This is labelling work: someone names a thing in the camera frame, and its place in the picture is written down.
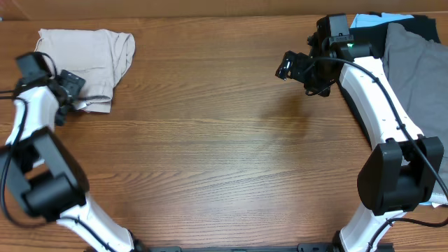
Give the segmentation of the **black garment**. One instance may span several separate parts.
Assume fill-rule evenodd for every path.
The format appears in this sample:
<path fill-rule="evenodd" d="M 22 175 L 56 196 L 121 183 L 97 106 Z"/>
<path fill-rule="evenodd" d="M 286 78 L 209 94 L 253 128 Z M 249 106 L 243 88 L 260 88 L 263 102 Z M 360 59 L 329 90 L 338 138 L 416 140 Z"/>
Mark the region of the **black garment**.
<path fill-rule="evenodd" d="M 416 136 L 418 133 L 424 135 L 422 130 L 414 124 L 410 116 L 405 112 L 384 72 L 382 57 L 385 51 L 388 25 L 391 23 L 401 24 L 409 32 L 440 43 L 437 29 L 435 28 L 435 21 L 427 17 L 389 22 L 374 27 L 355 28 L 353 29 L 354 36 L 358 39 L 365 38 L 369 40 L 379 52 L 378 58 L 362 57 L 357 59 L 355 63 L 371 70 L 380 79 L 392 98 L 394 106 L 409 133 L 412 136 Z M 344 65 L 339 79 L 340 90 L 371 146 L 383 143 L 389 138 L 393 138 L 396 141 L 405 140 L 405 136 L 398 128 L 396 119 L 385 96 L 369 76 L 353 66 Z"/>

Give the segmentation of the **beige khaki shorts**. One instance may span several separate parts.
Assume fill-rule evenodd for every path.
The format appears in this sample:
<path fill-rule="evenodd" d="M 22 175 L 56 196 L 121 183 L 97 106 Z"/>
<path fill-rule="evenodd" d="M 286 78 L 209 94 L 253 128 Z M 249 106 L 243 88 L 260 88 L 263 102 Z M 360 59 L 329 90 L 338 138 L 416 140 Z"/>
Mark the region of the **beige khaki shorts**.
<path fill-rule="evenodd" d="M 48 54 L 59 71 L 85 79 L 79 109 L 110 113 L 114 88 L 132 64 L 134 36 L 107 29 L 40 29 L 38 33 L 36 51 Z"/>

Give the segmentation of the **grey garment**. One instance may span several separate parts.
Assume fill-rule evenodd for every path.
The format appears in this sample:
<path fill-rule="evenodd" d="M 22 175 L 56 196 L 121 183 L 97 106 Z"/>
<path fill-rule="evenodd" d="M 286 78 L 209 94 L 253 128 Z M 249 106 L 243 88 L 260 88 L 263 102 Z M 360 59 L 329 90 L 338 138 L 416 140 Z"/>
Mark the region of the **grey garment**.
<path fill-rule="evenodd" d="M 447 46 L 391 23 L 382 62 L 405 112 L 447 149 Z"/>

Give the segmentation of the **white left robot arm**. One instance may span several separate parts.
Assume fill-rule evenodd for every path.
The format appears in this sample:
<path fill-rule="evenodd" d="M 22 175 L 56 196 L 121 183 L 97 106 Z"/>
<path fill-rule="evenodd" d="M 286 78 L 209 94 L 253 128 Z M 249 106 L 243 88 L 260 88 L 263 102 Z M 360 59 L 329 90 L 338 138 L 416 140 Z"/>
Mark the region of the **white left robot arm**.
<path fill-rule="evenodd" d="M 1 147 L 1 192 L 9 191 L 28 216 L 69 229 L 94 251 L 145 251 L 94 201 L 87 176 L 54 133 L 84 84 L 68 71 L 22 71 L 11 97 L 13 130 Z"/>

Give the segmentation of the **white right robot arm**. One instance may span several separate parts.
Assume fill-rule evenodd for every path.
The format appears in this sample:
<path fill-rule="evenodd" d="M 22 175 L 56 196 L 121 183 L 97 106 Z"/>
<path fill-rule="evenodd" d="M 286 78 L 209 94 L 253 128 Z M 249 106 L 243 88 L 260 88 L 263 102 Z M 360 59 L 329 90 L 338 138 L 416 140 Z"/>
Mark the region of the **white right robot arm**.
<path fill-rule="evenodd" d="M 372 147 L 357 177 L 360 206 L 327 251 L 392 251 L 379 241 L 397 222 L 447 225 L 445 220 L 429 223 L 406 216 L 430 199 L 436 183 L 443 183 L 438 170 L 444 147 L 409 118 L 369 44 L 334 43 L 316 55 L 288 51 L 276 76 L 303 83 L 308 96 L 327 97 L 338 84 Z"/>

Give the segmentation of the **light blue garment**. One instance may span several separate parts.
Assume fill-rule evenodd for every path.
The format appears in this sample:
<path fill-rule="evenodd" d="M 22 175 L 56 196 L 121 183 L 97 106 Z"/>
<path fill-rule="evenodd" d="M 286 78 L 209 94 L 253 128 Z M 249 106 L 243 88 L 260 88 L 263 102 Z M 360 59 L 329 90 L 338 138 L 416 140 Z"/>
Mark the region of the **light blue garment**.
<path fill-rule="evenodd" d="M 350 28 L 373 27 L 387 22 L 413 19 L 413 15 L 403 15 L 396 13 L 357 14 L 351 23 Z"/>

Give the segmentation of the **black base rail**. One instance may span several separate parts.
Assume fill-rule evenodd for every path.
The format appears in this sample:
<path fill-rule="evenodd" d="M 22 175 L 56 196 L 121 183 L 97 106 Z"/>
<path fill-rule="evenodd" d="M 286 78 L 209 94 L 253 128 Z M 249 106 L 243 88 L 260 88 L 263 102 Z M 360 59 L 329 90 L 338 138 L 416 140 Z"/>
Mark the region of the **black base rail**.
<path fill-rule="evenodd" d="M 254 247 L 214 247 L 181 248 L 179 246 L 152 247 L 138 245 L 134 251 L 144 252 L 343 252 L 331 243 L 305 243 L 297 246 L 254 246 Z"/>

